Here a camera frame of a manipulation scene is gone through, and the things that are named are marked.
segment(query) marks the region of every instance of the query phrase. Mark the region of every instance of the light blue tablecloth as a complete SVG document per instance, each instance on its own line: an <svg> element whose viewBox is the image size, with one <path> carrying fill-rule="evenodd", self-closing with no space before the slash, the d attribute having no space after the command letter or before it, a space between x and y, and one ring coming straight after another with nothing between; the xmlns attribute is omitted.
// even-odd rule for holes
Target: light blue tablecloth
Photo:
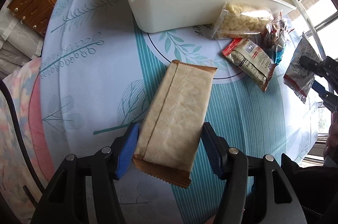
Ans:
<svg viewBox="0 0 338 224"><path fill-rule="evenodd" d="M304 105L283 84L297 40L289 42L266 93L220 55L230 40L209 26L147 34L127 0L58 0L45 37L41 108L55 169L63 158L94 154L142 121L173 59L218 67L206 121L247 155L281 153L300 161L317 138L314 99ZM127 223L203 223L218 207L224 182L200 143L187 190L137 170L115 183Z"/></svg>

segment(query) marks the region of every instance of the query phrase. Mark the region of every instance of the finger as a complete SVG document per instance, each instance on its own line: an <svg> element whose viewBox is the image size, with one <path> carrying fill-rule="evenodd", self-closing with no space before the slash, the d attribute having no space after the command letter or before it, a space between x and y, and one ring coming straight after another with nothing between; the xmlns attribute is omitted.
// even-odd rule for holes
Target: finger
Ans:
<svg viewBox="0 0 338 224"><path fill-rule="evenodd" d="M334 111L331 116L331 124L338 123L338 112Z"/></svg>
<svg viewBox="0 0 338 224"><path fill-rule="evenodd" d="M338 136L329 135L327 138L327 146L336 148L338 146Z"/></svg>
<svg viewBox="0 0 338 224"><path fill-rule="evenodd" d="M331 124L330 128L328 129L328 134L338 136L338 123Z"/></svg>
<svg viewBox="0 0 338 224"><path fill-rule="evenodd" d="M323 157L325 159L325 157L327 156L327 154L330 152L330 146L327 146L324 151L323 151Z"/></svg>

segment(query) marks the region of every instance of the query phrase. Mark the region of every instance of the barcode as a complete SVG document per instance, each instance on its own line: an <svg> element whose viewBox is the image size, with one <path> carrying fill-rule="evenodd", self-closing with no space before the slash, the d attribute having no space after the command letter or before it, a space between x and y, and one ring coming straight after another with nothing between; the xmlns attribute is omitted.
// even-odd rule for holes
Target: barcode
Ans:
<svg viewBox="0 0 338 224"><path fill-rule="evenodd" d="M251 53L253 51L253 49L255 48L255 44L254 43L251 43L251 42L248 42L248 44L246 45L245 47L245 50L248 52L248 53Z"/></svg>

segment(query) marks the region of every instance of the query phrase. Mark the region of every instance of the food package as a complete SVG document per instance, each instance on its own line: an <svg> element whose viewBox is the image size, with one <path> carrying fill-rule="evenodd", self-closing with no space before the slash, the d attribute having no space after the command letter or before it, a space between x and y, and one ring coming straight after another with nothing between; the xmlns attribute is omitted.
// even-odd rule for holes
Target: food package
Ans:
<svg viewBox="0 0 338 224"><path fill-rule="evenodd" d="M238 38L222 53L243 70L263 92L266 91L276 65L262 48L248 38Z"/></svg>
<svg viewBox="0 0 338 224"><path fill-rule="evenodd" d="M259 44L264 51L270 55L276 65L282 60L285 50L288 33L294 28L288 28L287 20L282 18L282 12L270 23L266 25L265 31L261 34Z"/></svg>
<svg viewBox="0 0 338 224"><path fill-rule="evenodd" d="M300 100L305 103L310 88L312 87L312 84L315 80L315 74L300 64L299 60L303 55L318 63L322 60L311 46L305 33L303 33L303 37L297 45L290 65L283 77L284 84L292 89L297 97L299 97Z"/></svg>
<svg viewBox="0 0 338 224"><path fill-rule="evenodd" d="M211 38L249 38L262 33L273 21L267 8L255 8L245 4L226 3L213 24Z"/></svg>
<svg viewBox="0 0 338 224"><path fill-rule="evenodd" d="M187 188L217 68L172 61L143 121L136 168Z"/></svg>

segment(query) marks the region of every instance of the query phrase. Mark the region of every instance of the metal screw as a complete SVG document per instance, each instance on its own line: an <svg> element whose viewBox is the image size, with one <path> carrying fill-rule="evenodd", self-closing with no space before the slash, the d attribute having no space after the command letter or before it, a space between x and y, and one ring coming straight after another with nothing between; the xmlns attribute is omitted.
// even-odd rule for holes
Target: metal screw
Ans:
<svg viewBox="0 0 338 224"><path fill-rule="evenodd" d="M273 156L270 155L270 154L267 154L267 155L265 156L265 159L268 160L268 161L270 161L270 162L272 162L272 161L274 160Z"/></svg>
<svg viewBox="0 0 338 224"><path fill-rule="evenodd" d="M101 150L102 153L110 153L111 151L112 151L112 149L110 147L104 147Z"/></svg>
<svg viewBox="0 0 338 224"><path fill-rule="evenodd" d="M65 159L66 159L67 161L73 161L74 158L75 158L75 155L74 155L74 154L68 154L68 155L65 157Z"/></svg>
<svg viewBox="0 0 338 224"><path fill-rule="evenodd" d="M231 154L237 154L237 153L238 153L238 149L236 149L235 147L231 147L231 148L229 149L229 152L230 152Z"/></svg>

